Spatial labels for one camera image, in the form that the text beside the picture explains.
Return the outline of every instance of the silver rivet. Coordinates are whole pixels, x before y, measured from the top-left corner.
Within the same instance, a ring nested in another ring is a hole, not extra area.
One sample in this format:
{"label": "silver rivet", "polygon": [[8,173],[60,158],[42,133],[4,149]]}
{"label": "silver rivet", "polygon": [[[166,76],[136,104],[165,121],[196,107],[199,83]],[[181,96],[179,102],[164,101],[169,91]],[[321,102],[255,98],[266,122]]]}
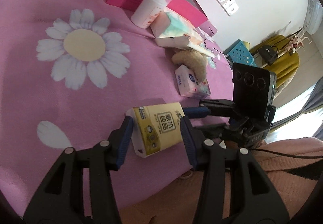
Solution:
{"label": "silver rivet", "polygon": [[246,148],[240,148],[240,153],[243,155],[247,155],[249,151]]}
{"label": "silver rivet", "polygon": [[64,152],[66,154],[72,154],[74,152],[74,148],[72,148],[72,147],[65,148],[65,151]]}
{"label": "silver rivet", "polygon": [[108,141],[108,140],[102,140],[101,142],[100,142],[100,146],[101,147],[107,147],[107,146],[109,146],[110,145],[110,142]]}
{"label": "silver rivet", "polygon": [[209,146],[210,147],[210,146],[213,146],[214,145],[214,141],[207,139],[207,140],[204,140],[204,144],[206,146]]}

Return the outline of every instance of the white petal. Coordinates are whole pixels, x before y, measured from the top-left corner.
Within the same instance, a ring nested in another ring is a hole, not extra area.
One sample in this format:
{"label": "white petal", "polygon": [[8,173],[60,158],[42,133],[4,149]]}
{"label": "white petal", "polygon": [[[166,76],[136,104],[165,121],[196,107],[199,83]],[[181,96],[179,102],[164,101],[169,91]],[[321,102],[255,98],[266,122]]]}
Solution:
{"label": "white petal", "polygon": [[63,41],[56,39],[42,39],[38,41],[37,52],[44,52],[52,49],[64,49]]}
{"label": "white petal", "polygon": [[130,68],[130,61],[127,59],[124,55],[118,53],[118,52],[113,52],[113,51],[106,51],[104,53],[104,56],[109,59],[110,61],[119,64],[125,68]]}
{"label": "white petal", "polygon": [[107,85],[108,78],[104,67],[99,61],[88,63],[88,76],[98,88],[102,89]]}
{"label": "white petal", "polygon": [[64,49],[52,48],[37,54],[37,59],[39,61],[53,61],[58,59],[61,55],[65,53]]}
{"label": "white petal", "polygon": [[49,121],[41,121],[37,127],[37,135],[41,142],[51,148],[67,148],[71,146],[64,132]]}
{"label": "white petal", "polygon": [[46,29],[46,33],[49,37],[54,38],[54,39],[64,39],[67,34],[58,31],[56,28],[54,27],[48,27]]}
{"label": "white petal", "polygon": [[81,27],[84,29],[91,29],[94,23],[94,14],[90,9],[84,9],[80,19]]}
{"label": "white petal", "polygon": [[98,33],[99,35],[102,35],[104,32],[106,32],[109,25],[110,25],[110,20],[104,17],[93,24],[92,30]]}
{"label": "white petal", "polygon": [[117,78],[121,78],[127,72],[127,69],[125,67],[116,64],[111,60],[106,59],[105,57],[102,57],[100,59],[100,62],[112,75],[114,75]]}
{"label": "white petal", "polygon": [[115,51],[121,54],[130,52],[130,47],[122,42],[108,42],[105,48],[107,51]]}
{"label": "white petal", "polygon": [[73,63],[73,59],[74,58],[70,54],[60,56],[53,65],[51,77],[55,81],[64,79]]}
{"label": "white petal", "polygon": [[102,36],[104,42],[107,43],[113,43],[113,42],[120,42],[122,39],[122,36],[117,32],[110,32],[106,33]]}
{"label": "white petal", "polygon": [[86,67],[82,61],[72,58],[72,63],[65,78],[65,85],[69,89],[78,90],[86,78]]}
{"label": "white petal", "polygon": [[58,31],[65,33],[65,34],[71,33],[73,30],[68,23],[64,22],[60,18],[56,19],[54,21],[53,25]]}
{"label": "white petal", "polygon": [[80,29],[82,28],[80,25],[80,19],[81,19],[81,12],[78,9],[74,9],[71,12],[71,15],[69,17],[69,24],[74,29]]}

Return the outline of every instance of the yellow flower center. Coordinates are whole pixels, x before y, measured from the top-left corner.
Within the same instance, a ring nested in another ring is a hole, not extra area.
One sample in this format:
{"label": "yellow flower center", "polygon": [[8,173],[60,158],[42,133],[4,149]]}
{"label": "yellow flower center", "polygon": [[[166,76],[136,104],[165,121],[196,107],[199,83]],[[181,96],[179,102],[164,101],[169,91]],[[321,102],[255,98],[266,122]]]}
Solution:
{"label": "yellow flower center", "polygon": [[95,61],[103,56],[105,43],[97,33],[87,29],[77,29],[66,36],[64,48],[78,60]]}

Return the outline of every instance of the white bottle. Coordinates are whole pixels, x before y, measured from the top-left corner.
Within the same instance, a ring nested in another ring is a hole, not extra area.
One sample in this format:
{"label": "white bottle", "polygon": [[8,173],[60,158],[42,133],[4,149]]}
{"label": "white bottle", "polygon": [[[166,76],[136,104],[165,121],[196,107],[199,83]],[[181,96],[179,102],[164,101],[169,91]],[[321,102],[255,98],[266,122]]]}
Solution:
{"label": "white bottle", "polygon": [[131,21],[138,27],[148,28],[167,4],[166,0],[143,0]]}

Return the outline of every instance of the white air conditioner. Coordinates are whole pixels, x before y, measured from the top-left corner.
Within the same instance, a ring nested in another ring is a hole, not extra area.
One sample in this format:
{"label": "white air conditioner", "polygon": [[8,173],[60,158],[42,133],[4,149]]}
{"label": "white air conditioner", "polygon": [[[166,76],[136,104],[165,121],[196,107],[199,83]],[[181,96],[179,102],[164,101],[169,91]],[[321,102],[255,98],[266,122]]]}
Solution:
{"label": "white air conditioner", "polygon": [[310,35],[314,34],[321,25],[323,19],[323,7],[319,0],[308,0],[304,31]]}

